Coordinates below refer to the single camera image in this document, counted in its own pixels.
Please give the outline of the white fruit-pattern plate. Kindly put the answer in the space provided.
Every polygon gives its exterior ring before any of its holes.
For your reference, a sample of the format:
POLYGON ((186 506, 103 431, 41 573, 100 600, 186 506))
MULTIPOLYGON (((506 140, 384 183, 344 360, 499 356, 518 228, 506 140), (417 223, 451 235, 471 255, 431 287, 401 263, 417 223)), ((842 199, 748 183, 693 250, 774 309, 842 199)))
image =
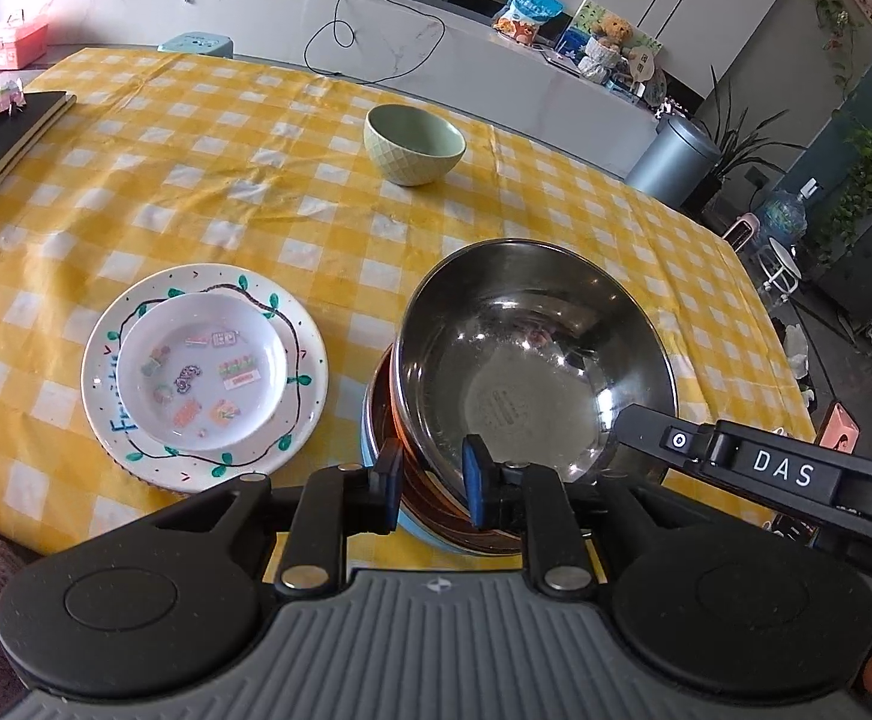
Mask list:
POLYGON ((276 472, 314 433, 330 376, 319 328, 304 306, 255 271, 222 263, 174 266, 134 284, 92 330, 81 369, 84 410, 95 437, 128 473, 157 488, 195 494, 239 473, 276 472), (229 449, 185 454, 157 442, 128 416, 116 390, 123 337, 146 309, 182 294, 234 294, 262 310, 286 346, 287 382, 275 416, 229 449))

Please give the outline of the plain steel bowl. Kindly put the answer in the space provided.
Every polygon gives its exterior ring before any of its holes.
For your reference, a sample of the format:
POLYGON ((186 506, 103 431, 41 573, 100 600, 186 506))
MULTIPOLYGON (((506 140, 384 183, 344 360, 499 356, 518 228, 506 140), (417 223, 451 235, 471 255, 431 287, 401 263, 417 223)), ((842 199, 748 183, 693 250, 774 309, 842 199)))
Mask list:
POLYGON ((404 442, 456 499, 468 434, 566 483, 665 476, 612 436, 633 403, 675 413, 662 341, 612 275, 553 244, 483 241, 434 266, 404 311, 390 392, 404 442))

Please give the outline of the small white sticker plate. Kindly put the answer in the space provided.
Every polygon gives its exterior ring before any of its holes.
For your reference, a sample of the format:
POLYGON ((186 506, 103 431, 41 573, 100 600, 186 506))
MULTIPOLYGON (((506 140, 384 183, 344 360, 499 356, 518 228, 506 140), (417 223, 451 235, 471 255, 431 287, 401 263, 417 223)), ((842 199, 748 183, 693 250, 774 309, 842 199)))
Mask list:
POLYGON ((116 356, 116 390, 149 437, 185 454, 229 449, 275 416, 286 346, 234 294, 182 294, 146 309, 116 356))

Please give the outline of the green ceramic bowl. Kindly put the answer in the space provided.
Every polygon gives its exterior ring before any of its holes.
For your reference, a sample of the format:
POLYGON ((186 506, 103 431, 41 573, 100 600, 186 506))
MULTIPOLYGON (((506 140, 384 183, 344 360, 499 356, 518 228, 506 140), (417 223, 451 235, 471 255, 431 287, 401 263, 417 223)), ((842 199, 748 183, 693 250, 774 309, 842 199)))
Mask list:
POLYGON ((454 124, 429 110, 381 104, 365 114, 364 148, 390 184, 421 187, 460 163, 467 140, 454 124))

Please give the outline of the water dispenser bottle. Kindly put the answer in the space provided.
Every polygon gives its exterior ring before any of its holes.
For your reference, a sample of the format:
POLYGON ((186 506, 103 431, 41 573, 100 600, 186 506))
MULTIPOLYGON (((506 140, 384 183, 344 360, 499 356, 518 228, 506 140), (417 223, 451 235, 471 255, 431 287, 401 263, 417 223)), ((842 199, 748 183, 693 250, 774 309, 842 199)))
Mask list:
POLYGON ((755 211, 758 220, 756 247, 765 247, 771 241, 779 242, 784 247, 794 245, 807 231, 805 207, 817 190, 818 181, 815 177, 810 177, 799 192, 774 190, 755 211))

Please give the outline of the grey metal trash bin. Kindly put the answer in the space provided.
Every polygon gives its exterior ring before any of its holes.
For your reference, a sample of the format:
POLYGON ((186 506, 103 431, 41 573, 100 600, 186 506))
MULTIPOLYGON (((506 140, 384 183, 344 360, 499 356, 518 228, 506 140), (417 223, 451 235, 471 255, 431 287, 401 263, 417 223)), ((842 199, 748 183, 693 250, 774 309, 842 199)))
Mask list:
POLYGON ((680 208, 721 158, 702 128, 682 115, 667 115, 657 122, 655 138, 625 182, 670 208, 680 208))

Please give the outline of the potted green plant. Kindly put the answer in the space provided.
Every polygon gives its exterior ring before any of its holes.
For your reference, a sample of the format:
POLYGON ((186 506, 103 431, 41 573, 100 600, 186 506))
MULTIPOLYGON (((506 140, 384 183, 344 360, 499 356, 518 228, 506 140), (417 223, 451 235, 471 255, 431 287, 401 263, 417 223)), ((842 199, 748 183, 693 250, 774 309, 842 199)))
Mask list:
POLYGON ((756 124, 750 124, 748 107, 744 107, 740 112, 733 110, 732 82, 730 80, 719 82, 715 78, 714 68, 710 68, 709 71, 715 119, 712 124, 708 124, 698 117, 696 124, 703 127, 704 135, 715 146, 717 158, 714 166, 706 172, 706 176, 693 190, 693 195, 688 202, 691 218, 701 224, 706 222, 706 208, 717 197, 717 193, 721 192, 730 172, 739 167, 764 167, 774 174, 783 174, 784 169, 767 158, 765 151, 767 149, 804 151, 805 149, 805 146, 800 143, 786 142, 768 135, 768 130, 789 114, 787 109, 778 110, 756 124))

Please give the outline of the white marble tv cabinet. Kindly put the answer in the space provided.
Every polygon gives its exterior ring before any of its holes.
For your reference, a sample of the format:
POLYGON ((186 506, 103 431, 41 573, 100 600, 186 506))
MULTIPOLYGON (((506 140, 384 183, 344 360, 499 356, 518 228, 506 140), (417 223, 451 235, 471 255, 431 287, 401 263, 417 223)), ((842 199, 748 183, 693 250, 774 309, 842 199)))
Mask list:
POLYGON ((411 0, 0 0, 0 23, 49 21, 60 46, 156 46, 189 31, 235 54, 379 85, 628 174, 654 117, 465 16, 411 0))

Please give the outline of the teddy bear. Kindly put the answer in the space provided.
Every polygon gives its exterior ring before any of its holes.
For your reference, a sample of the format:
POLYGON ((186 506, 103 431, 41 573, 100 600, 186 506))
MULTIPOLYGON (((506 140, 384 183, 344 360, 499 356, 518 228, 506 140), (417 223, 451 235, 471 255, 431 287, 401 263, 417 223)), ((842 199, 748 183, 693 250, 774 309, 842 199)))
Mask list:
POLYGON ((605 11, 595 25, 594 37, 605 49, 625 54, 630 48, 633 27, 630 21, 615 15, 613 11, 605 11))

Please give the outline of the blue plastic stool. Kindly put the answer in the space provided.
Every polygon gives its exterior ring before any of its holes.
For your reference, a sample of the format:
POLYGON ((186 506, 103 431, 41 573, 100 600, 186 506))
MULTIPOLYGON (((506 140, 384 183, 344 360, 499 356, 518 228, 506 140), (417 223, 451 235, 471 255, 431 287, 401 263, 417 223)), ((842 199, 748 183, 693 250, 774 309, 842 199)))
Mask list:
POLYGON ((157 46, 159 52, 167 54, 208 55, 232 59, 234 57, 234 41, 221 34, 212 32, 189 31, 173 36, 157 46))

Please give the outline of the blue snack bag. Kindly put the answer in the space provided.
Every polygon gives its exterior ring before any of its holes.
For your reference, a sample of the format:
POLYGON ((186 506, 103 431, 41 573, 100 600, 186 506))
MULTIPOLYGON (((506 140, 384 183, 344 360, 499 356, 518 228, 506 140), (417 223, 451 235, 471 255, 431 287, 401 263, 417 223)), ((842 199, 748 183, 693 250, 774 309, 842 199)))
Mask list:
POLYGON ((531 46, 540 28, 563 8, 559 0, 507 0, 493 18, 493 29, 514 43, 531 46))

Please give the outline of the red box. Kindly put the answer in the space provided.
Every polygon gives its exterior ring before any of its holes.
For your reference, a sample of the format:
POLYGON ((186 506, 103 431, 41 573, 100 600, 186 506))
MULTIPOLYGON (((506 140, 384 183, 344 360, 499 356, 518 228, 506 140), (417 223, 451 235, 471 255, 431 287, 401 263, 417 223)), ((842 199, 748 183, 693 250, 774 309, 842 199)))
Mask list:
POLYGON ((18 13, 0 23, 0 71, 24 70, 49 48, 49 21, 43 15, 18 13))

